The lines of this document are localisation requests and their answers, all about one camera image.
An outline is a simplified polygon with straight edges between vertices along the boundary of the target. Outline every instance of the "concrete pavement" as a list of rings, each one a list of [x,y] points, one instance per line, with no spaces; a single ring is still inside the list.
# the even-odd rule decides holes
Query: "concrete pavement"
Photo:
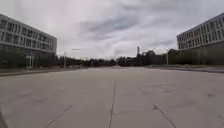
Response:
[[[223,82],[145,68],[10,76],[0,78],[0,103],[9,128],[221,128]]]

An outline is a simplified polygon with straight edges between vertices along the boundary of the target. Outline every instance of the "overcast sky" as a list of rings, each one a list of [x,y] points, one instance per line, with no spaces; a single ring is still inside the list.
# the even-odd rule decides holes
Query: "overcast sky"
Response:
[[[58,39],[77,58],[177,48],[176,35],[224,12],[223,0],[0,0],[0,13]]]

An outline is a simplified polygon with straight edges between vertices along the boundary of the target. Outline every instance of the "sky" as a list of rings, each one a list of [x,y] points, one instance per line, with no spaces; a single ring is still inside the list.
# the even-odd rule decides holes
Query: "sky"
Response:
[[[177,49],[178,34],[224,12],[223,5],[223,0],[0,0],[0,13],[57,37],[58,55],[116,58],[136,56],[137,46],[157,54]]]

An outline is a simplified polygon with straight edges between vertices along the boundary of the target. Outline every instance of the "white building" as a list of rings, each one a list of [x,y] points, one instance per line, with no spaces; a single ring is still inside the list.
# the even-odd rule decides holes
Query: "white building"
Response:
[[[177,36],[179,50],[208,48],[211,44],[218,44],[223,41],[224,13]]]
[[[0,14],[0,50],[42,58],[56,54],[57,39]]]

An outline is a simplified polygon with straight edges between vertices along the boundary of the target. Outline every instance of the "window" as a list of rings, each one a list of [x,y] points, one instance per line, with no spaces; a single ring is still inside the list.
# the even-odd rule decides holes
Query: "window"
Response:
[[[14,33],[16,33],[16,32],[17,32],[17,27],[18,27],[18,26],[17,26],[17,25],[15,25],[15,30],[14,30]]]
[[[224,38],[224,30],[222,29],[222,37]]]
[[[205,35],[205,43],[207,44],[208,43],[208,36]]]
[[[36,33],[35,33],[35,32],[33,32],[33,35],[32,35],[32,37],[33,37],[33,38],[35,38],[35,34],[36,34]]]
[[[219,25],[222,28],[222,20],[221,19],[219,19]]]
[[[14,35],[13,36],[13,43],[18,44],[18,41],[19,41],[19,37],[17,35]]]
[[[215,29],[215,23],[214,22],[211,22],[210,23],[210,27],[211,27],[212,30],[214,30]]]
[[[18,33],[18,34],[20,33],[20,26],[18,26],[18,31],[17,31],[17,33]]]
[[[218,31],[218,38],[219,38],[219,39],[222,38],[222,37],[221,37],[221,32],[220,32],[220,31]]]
[[[216,28],[219,29],[219,24],[217,20],[215,21],[215,25],[216,25]]]
[[[4,32],[2,32],[1,41],[3,41],[3,40],[4,40],[4,36],[5,36],[5,33],[4,33]]]
[[[6,33],[5,42],[10,43],[12,41],[12,34]]]
[[[33,40],[33,42],[32,42],[32,47],[33,47],[33,48],[36,48],[36,45],[37,45],[37,42]]]
[[[14,24],[13,24],[13,23],[8,23],[7,30],[8,30],[9,32],[13,32],[13,29],[14,29]]]
[[[207,24],[207,32],[209,32],[209,25]]]
[[[42,39],[42,41],[43,41],[43,42],[46,42],[46,39],[47,39],[47,37],[46,37],[45,35],[43,35],[43,39]]]
[[[7,24],[6,20],[1,20],[0,29],[5,29],[6,24]]]
[[[26,38],[23,38],[23,46],[26,46]]]
[[[42,34],[39,34],[39,41],[41,41],[42,40]]]
[[[27,29],[26,28],[23,28],[22,29],[22,35],[26,36],[26,32],[27,32]]]
[[[214,32],[214,34],[215,34],[215,40],[218,40],[217,32]]]
[[[20,37],[20,45],[23,45],[23,37]]]
[[[26,46],[31,47],[31,40],[30,39],[26,39]]]
[[[27,34],[27,36],[28,36],[28,37],[32,37],[32,34],[33,34],[32,30],[28,30],[28,34]]]

